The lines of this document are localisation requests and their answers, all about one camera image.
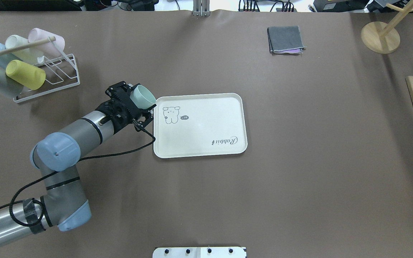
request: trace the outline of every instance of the wooden mug tree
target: wooden mug tree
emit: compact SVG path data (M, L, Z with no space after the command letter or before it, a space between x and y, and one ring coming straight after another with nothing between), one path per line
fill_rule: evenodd
M398 31L395 30L395 26L408 13L413 11L413 0L410 0L404 8L399 8L389 3L386 6L399 12L390 23L375 21L366 24L361 30L362 42L369 49L380 54L390 54L398 48L400 37Z

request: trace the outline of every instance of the light green cup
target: light green cup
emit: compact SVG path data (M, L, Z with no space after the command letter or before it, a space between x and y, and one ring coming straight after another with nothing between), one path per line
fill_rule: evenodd
M136 86L136 89L130 93L130 99L141 109L148 109L156 104L154 95L143 85Z
M30 90L39 89L46 80L46 72L43 69L19 60L9 62L6 75Z

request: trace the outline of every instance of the white bracket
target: white bracket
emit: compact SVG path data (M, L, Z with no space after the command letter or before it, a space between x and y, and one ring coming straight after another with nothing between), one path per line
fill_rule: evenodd
M152 258L246 258L243 247L156 248Z
M210 16L210 13L210 0L194 0L192 15L207 17Z

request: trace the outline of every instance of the round wooden base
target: round wooden base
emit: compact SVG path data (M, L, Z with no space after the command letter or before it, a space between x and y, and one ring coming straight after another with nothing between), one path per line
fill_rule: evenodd
M361 30L362 42L374 52L380 54L390 54L394 52L400 43L398 31L392 29L383 38L379 37L379 32L382 31L387 24L381 21L375 21L366 24Z

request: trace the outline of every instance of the yellow cup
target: yellow cup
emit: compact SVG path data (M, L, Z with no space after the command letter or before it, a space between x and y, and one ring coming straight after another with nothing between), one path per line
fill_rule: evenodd
M46 72L20 60L12 60L6 67L6 75L21 85L37 90L46 80Z

